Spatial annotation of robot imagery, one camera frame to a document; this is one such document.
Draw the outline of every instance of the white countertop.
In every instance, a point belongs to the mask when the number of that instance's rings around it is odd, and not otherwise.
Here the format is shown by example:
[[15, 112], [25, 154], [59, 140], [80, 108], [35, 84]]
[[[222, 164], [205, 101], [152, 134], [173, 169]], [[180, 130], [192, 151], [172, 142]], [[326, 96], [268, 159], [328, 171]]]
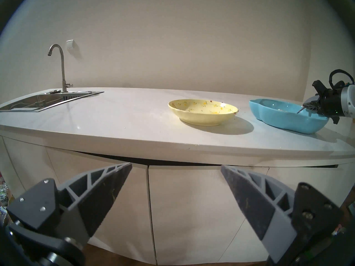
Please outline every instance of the white countertop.
[[[67, 150], [170, 161], [244, 166], [355, 161], [354, 145], [330, 129], [307, 135], [257, 120], [249, 108], [256, 96], [139, 88], [69, 90], [105, 92], [40, 112], [0, 112], [0, 135]], [[168, 108], [169, 101], [184, 98], [228, 103], [239, 112], [216, 127], [189, 125]]]

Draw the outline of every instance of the yellow plate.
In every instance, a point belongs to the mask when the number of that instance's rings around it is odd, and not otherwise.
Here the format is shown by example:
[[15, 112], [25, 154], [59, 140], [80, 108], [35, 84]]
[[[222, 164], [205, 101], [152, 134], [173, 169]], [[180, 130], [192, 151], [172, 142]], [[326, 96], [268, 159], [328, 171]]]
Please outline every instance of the yellow plate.
[[168, 105], [180, 120], [198, 126], [219, 125], [239, 111], [232, 105], [211, 100], [182, 99], [171, 101]]

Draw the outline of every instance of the countertop edge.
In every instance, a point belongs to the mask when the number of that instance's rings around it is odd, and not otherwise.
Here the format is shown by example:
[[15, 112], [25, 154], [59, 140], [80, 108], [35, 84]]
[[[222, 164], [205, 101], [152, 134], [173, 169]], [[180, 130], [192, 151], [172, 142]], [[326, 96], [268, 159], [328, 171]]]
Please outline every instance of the countertop edge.
[[[349, 152], [324, 151], [314, 156], [315, 153], [310, 151], [257, 149], [258, 154], [255, 155], [252, 148], [108, 138], [4, 125], [0, 125], [0, 135], [50, 148], [176, 162], [261, 167], [308, 167], [355, 162], [355, 153]], [[299, 156], [296, 160], [293, 159], [295, 152]]]

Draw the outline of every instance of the floral pattern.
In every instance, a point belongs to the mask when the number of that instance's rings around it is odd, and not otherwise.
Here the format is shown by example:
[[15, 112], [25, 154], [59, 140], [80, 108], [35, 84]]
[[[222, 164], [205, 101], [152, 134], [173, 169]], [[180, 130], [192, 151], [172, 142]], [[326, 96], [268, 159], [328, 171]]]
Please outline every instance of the floral pattern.
[[234, 106], [215, 102], [212, 100], [175, 100], [169, 103], [171, 107], [182, 111], [205, 114], [236, 114], [238, 109]]

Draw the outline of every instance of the blue bowl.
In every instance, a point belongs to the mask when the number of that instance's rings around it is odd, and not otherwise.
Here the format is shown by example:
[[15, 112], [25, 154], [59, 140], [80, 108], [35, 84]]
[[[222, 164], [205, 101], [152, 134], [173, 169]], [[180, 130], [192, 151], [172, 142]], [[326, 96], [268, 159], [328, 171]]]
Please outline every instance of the blue bowl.
[[254, 116], [268, 125], [306, 134], [319, 131], [329, 120], [308, 109], [297, 114], [301, 106], [278, 100], [250, 100], [249, 106]]

